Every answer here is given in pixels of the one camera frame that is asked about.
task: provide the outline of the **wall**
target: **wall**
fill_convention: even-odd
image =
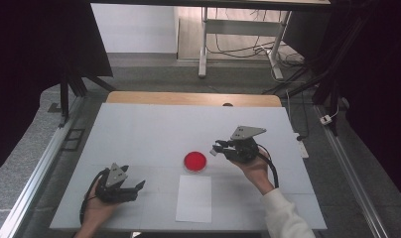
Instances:
[[[91,4],[108,53],[176,53],[176,7]]]

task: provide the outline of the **hand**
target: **hand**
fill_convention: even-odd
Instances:
[[[265,157],[268,155],[259,149],[260,154]],[[237,165],[244,172],[244,175],[259,189],[262,195],[273,190],[275,187],[268,179],[268,164],[259,157],[256,157],[253,161],[242,164],[239,162],[232,162]]]
[[[86,206],[83,222],[74,238],[86,238],[94,236],[98,228],[104,223],[121,203],[104,203],[95,196],[95,188],[98,181],[92,187],[88,196],[88,204]]]

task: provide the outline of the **aluminum rail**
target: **aluminum rail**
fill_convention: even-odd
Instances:
[[[319,118],[325,116],[318,106],[315,106],[315,111]],[[348,155],[343,149],[342,143],[338,137],[334,136],[329,127],[324,127],[324,129],[339,161],[340,167],[345,174],[346,180],[352,189],[352,193],[354,194],[357,203],[361,206],[363,215],[367,220],[371,232],[373,232],[375,238],[388,238],[389,236],[386,228],[384,227],[380,216],[373,205],[373,202],[368,197],[367,192],[365,191],[351,161],[349,160]]]
[[[61,128],[58,128],[55,134],[52,137],[52,140],[47,145],[45,151],[43,152],[42,157],[37,163],[36,168],[30,176],[27,184],[24,186],[21,194],[19,195],[15,205],[11,209],[8,217],[0,229],[0,238],[12,238],[15,236],[18,231],[25,214],[30,207],[31,202],[34,199],[37,191],[40,188],[45,176],[47,175],[52,162],[55,160],[56,155],[61,148],[62,142],[64,141],[67,132],[76,118],[76,114],[78,113],[83,99],[81,97],[77,97],[73,102],[73,105],[70,109],[70,116],[65,125]]]

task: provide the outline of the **table leg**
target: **table leg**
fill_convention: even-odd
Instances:
[[[67,74],[64,72],[61,76],[61,108],[62,108],[62,121],[59,125],[62,128],[68,120],[68,85]]]
[[[280,46],[281,41],[282,41],[282,37],[283,37],[284,32],[285,32],[285,28],[287,27],[287,22],[288,22],[288,19],[290,17],[290,14],[291,14],[291,12],[287,12],[285,14],[285,16],[284,16],[284,18],[283,18],[283,20],[281,22],[281,26],[280,26],[278,35],[275,38],[274,47],[272,48],[272,51],[270,53],[268,53],[269,61],[271,62],[272,70],[273,70],[273,72],[275,74],[275,79],[276,80],[281,80],[281,79],[284,78],[283,75],[282,75],[281,69],[280,69],[280,67],[278,65],[278,62],[277,62],[277,54],[278,54],[279,46]]]
[[[202,45],[200,48],[200,71],[199,77],[206,77],[206,22],[207,22],[207,7],[203,8],[201,25],[202,25]]]

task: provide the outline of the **red object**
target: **red object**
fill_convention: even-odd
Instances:
[[[190,152],[185,156],[185,167],[190,172],[200,172],[206,166],[206,157],[201,152]]]

